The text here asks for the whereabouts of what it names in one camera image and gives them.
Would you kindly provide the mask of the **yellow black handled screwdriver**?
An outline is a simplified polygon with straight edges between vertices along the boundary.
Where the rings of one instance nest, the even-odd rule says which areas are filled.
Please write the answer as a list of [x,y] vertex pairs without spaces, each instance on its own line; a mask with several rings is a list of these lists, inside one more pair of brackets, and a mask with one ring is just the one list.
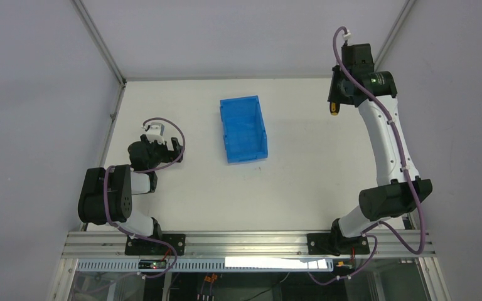
[[337,116],[340,112],[340,104],[336,102],[331,102],[329,104],[329,111],[332,116]]

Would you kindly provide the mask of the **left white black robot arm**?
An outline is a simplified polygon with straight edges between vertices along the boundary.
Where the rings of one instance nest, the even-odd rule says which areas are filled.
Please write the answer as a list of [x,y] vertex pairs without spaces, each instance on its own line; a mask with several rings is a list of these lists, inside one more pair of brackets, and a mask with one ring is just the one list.
[[181,162],[183,146],[175,137],[170,149],[160,136],[142,134],[128,146],[129,164],[87,170],[78,200],[78,216],[84,223],[108,224],[131,238],[162,240],[159,222],[133,209],[132,197],[152,194],[158,186],[156,171],[163,163]]

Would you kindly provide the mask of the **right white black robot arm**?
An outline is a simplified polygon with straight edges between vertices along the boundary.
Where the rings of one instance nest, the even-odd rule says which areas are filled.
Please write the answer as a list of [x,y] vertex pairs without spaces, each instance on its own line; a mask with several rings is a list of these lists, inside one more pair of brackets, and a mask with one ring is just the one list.
[[421,203],[432,192],[432,183],[421,178],[410,158],[392,74],[375,71],[369,44],[345,43],[334,53],[338,64],[333,68],[329,111],[337,115],[341,105],[358,109],[367,127],[377,173],[377,186],[360,191],[358,206],[332,224],[328,251],[341,255],[365,246],[366,233],[390,218],[416,211],[423,222]]

